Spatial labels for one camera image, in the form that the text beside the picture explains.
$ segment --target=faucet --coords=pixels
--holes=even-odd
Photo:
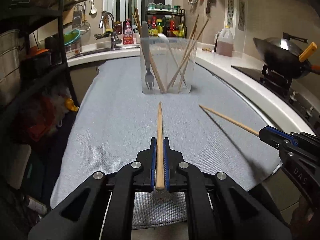
[[[103,20],[105,17],[110,16],[111,18],[111,28],[112,28],[112,35],[111,35],[111,49],[115,49],[117,47],[117,44],[120,44],[122,41],[121,39],[119,39],[118,34],[114,31],[115,30],[115,18],[113,17],[112,13],[110,12],[102,12],[101,15],[101,20],[100,20],[100,24],[99,24],[99,28],[103,29]]]

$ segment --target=white spoon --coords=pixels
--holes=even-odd
[[[97,13],[97,9],[95,8],[94,6],[94,1],[91,0],[91,11],[90,11],[91,14],[96,14]]]
[[[177,68],[179,68],[179,64],[178,64],[176,58],[175,58],[174,55],[173,55],[173,52],[172,52],[172,49],[171,49],[171,45],[170,45],[170,42],[169,42],[167,36],[165,36],[163,33],[159,33],[159,34],[158,34],[158,37],[168,46],[169,51],[170,51],[170,53],[171,53],[171,56],[173,57],[174,62],[175,62],[176,65],[177,65]]]

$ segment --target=fork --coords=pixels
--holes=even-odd
[[[149,38],[147,22],[142,22],[141,32],[142,32],[142,38]],[[142,50],[145,52],[144,59],[145,59],[146,70],[147,70],[147,73],[144,76],[144,80],[146,82],[147,88],[149,89],[149,91],[151,91],[151,90],[155,89],[155,78],[150,70],[150,55],[148,53],[150,45],[149,45],[148,39],[142,39],[141,45],[142,45]]]
[[[155,78],[153,77],[153,74],[150,71],[150,65],[147,67],[146,75],[144,76],[144,80],[146,81],[146,85],[149,89],[149,91],[155,89]]]

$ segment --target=table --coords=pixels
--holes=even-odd
[[[277,150],[254,135],[212,115],[215,109],[260,130],[266,123],[227,84],[195,66],[189,94],[145,95],[140,58],[109,60],[99,67],[69,136],[60,176],[51,196],[55,207],[95,171],[112,173],[135,160],[156,137],[159,101],[163,134],[170,147],[202,172],[224,171],[245,190],[269,176],[280,162]],[[147,228],[186,219],[183,193],[136,193],[132,228]]]

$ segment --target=stove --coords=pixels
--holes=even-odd
[[[320,136],[320,113],[314,109],[308,100],[291,88],[292,79],[287,79],[276,72],[270,71],[266,65],[263,66],[262,71],[238,66],[232,67],[254,79],[281,98],[304,119],[317,136]]]

